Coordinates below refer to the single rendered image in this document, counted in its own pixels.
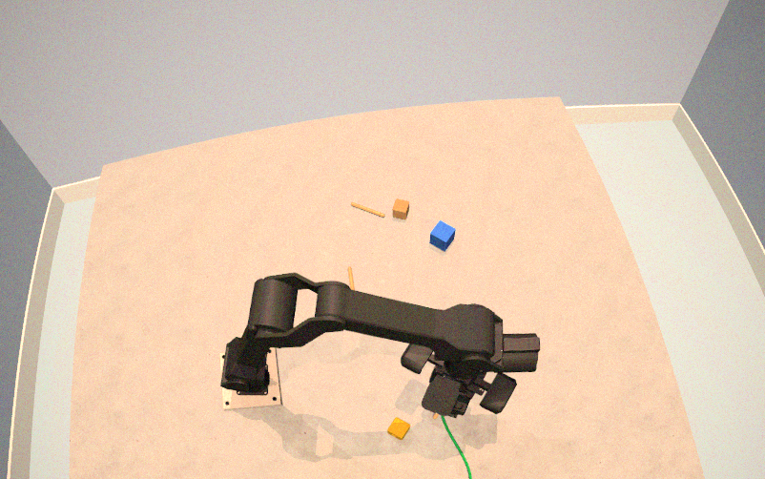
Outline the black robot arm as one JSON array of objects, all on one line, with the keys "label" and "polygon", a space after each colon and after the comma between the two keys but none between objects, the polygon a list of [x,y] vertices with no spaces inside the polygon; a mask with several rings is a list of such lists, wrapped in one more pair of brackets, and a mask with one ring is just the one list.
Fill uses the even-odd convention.
[{"label": "black robot arm", "polygon": [[[317,294],[315,317],[294,327],[298,290],[304,289]],[[296,272],[260,278],[243,335],[226,344],[220,384],[241,396],[268,395],[270,348],[303,347],[324,333],[344,330],[428,347],[434,360],[445,361],[460,378],[482,370],[535,372],[540,337],[503,334],[503,320],[495,313],[476,303],[433,309],[351,290],[339,281],[311,281]],[[432,370],[422,407],[452,418],[464,415],[470,402],[465,380],[440,370]]]}]

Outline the blue cube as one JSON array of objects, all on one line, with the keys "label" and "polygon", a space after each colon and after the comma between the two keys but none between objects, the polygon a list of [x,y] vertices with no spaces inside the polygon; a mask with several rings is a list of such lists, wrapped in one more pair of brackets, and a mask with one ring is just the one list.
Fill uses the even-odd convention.
[{"label": "blue cube", "polygon": [[454,227],[439,220],[438,224],[430,233],[430,243],[438,247],[440,250],[445,251],[454,240],[455,231],[456,229]]}]

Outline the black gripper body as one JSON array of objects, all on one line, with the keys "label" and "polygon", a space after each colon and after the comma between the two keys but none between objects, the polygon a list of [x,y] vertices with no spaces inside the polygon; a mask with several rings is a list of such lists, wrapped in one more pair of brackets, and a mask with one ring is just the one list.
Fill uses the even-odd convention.
[{"label": "black gripper body", "polygon": [[455,378],[465,380],[465,382],[462,384],[467,386],[467,391],[471,391],[471,393],[476,393],[480,396],[483,396],[486,390],[486,394],[483,400],[480,402],[479,406],[490,412],[493,412],[494,414],[499,414],[503,411],[515,387],[517,386],[516,380],[514,378],[511,378],[504,373],[497,373],[492,383],[490,384],[483,380],[487,374],[487,372],[483,370],[477,372],[471,377],[460,378],[447,370],[445,361],[434,360],[434,354],[432,354],[432,352],[433,351],[428,347],[409,344],[400,358],[401,366],[410,371],[413,371],[414,373],[420,374],[424,368],[425,363],[429,361],[435,365],[434,368],[440,368],[440,371],[443,372],[444,375],[449,376],[454,380]]}]

